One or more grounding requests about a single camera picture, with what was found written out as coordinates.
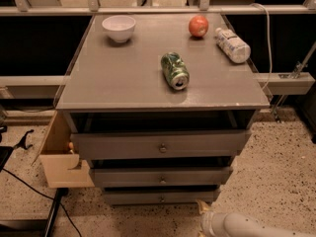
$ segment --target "dresser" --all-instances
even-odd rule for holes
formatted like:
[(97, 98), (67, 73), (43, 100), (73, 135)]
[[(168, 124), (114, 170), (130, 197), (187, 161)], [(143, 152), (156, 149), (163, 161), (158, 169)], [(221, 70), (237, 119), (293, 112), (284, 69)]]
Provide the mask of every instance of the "dresser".
[[(51, 187), (98, 187), (108, 204), (216, 200), (256, 112), (269, 102), (249, 65), (217, 47), (221, 15), (204, 14), (202, 39), (188, 30), (195, 15), (130, 15), (136, 28), (126, 43), (106, 36), (102, 21), (110, 15), (94, 16), (42, 147)], [(161, 57), (171, 51), (190, 73), (182, 91), (162, 73)]]

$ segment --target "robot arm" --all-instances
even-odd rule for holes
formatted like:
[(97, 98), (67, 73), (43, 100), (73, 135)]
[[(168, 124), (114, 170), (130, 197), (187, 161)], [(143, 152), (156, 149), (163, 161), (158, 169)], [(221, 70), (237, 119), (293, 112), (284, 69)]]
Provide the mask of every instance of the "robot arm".
[(205, 202), (197, 203), (202, 214), (200, 237), (316, 237), (312, 234), (263, 226), (255, 218), (241, 213), (214, 213)]

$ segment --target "gray tabletop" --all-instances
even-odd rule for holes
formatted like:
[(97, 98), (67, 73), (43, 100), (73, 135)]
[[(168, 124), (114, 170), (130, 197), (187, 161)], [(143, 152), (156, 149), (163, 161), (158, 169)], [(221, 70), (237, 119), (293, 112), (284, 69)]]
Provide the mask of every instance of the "gray tabletop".
[[(132, 38), (123, 44), (106, 36), (98, 15), (85, 39), (59, 99), (59, 110), (160, 111), (260, 109), (269, 102), (247, 63), (234, 64), (215, 43), (214, 30), (226, 28), (219, 14), (205, 14), (208, 33), (191, 37), (195, 14), (130, 15)], [(167, 84), (161, 57), (177, 52), (190, 73), (189, 86), (175, 91)]]

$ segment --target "black metal leg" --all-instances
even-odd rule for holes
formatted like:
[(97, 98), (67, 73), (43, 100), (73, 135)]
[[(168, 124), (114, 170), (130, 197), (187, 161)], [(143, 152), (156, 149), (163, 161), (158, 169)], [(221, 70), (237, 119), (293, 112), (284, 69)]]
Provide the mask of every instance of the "black metal leg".
[(43, 237), (50, 237), (53, 229), (53, 224), (55, 222), (60, 202), (63, 196), (66, 196), (68, 194), (68, 189), (67, 188), (59, 188), (56, 191), (53, 203), (50, 208), (49, 216), (47, 219), (47, 224), (45, 227), (45, 230), (42, 234)]

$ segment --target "drawer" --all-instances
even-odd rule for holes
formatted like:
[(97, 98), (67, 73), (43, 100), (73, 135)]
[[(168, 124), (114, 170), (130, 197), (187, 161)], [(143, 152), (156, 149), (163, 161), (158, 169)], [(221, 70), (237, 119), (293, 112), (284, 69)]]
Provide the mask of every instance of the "drawer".
[(70, 129), (62, 114), (55, 113), (40, 147), (40, 161), (51, 188), (94, 187), (90, 167), (79, 154), (69, 153)]
[(97, 169), (91, 178), (97, 187), (166, 187), (222, 185), (232, 173), (225, 168)]
[(190, 133), (72, 134), (84, 159), (136, 159), (236, 155), (250, 137), (249, 130)]
[(197, 199), (214, 202), (220, 189), (210, 188), (171, 188), (168, 190), (124, 190), (105, 191), (105, 201), (111, 205), (124, 204), (164, 204), (164, 203), (196, 203)]

